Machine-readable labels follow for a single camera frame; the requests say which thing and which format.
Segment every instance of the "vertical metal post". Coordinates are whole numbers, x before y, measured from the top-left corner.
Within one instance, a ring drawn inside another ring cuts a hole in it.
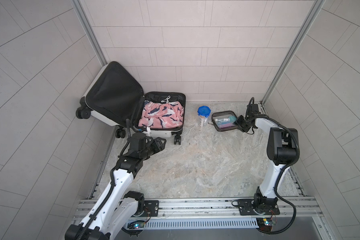
[[[95,50],[95,53],[101,63],[101,66],[104,66],[107,64],[107,61],[104,57],[103,52],[101,51],[100,45],[96,40],[95,34],[92,31],[91,25],[88,22],[87,17],[85,16],[84,10],[81,6],[80,0],[71,0],[73,9],[75,10],[77,16],[79,17],[79,20],[81,22],[81,25],[84,28],[85,33],[88,36],[89,42],[91,43],[93,49]]]
[[[260,101],[261,104],[265,104],[271,93],[276,87],[276,84],[278,83],[279,79],[283,75],[284,71],[287,69],[289,62],[291,61],[293,55],[297,51],[298,47],[300,46],[301,42],[303,41],[305,35],[307,34],[309,28],[311,27],[312,23],[314,22],[315,18],[319,14],[319,11],[321,10],[322,5],[324,4],[325,0],[316,0],[315,3],[313,3],[311,10],[309,11],[307,17],[305,18],[298,34],[296,35],[291,47],[289,48],[287,54],[285,55],[283,62],[281,63],[279,69],[277,70],[271,84],[269,85],[269,88],[267,92],[264,94],[263,99]]]

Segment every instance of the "marble floor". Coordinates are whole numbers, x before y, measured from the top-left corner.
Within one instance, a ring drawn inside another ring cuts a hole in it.
[[[187,103],[182,145],[169,138],[165,149],[144,161],[128,190],[142,192],[145,198],[252,197],[268,168],[268,136],[260,129],[254,135],[239,130],[216,131],[213,125],[198,125],[201,103]],[[247,103],[205,103],[212,113],[231,110],[244,114]],[[96,194],[110,181],[126,139],[115,139]],[[286,174],[280,195],[297,196],[293,180]]]

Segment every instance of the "tiled wall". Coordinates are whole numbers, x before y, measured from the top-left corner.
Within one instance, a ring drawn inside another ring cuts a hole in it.
[[[294,168],[337,239],[360,240],[360,0],[327,0],[265,107],[298,130]]]
[[[75,109],[100,68],[69,0],[0,0],[0,239],[58,239],[88,197],[112,128]]]
[[[107,61],[188,101],[261,100],[313,3],[81,1]]]

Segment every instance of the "pink towel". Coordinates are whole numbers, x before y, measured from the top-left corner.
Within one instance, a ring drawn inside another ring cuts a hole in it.
[[[183,125],[184,108],[179,102],[144,102],[139,127],[175,128]]]

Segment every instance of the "suitcase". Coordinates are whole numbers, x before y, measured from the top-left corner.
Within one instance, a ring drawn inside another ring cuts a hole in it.
[[[141,85],[118,62],[110,62],[103,66],[96,78],[80,99],[81,106],[76,110],[76,117],[88,119],[90,116],[117,126],[116,137],[125,137],[126,119],[140,132],[150,137],[171,137],[175,135],[174,143],[181,144],[183,125],[176,128],[139,127],[144,101],[161,103],[179,101],[184,108],[185,95],[182,93],[149,92],[144,94]]]

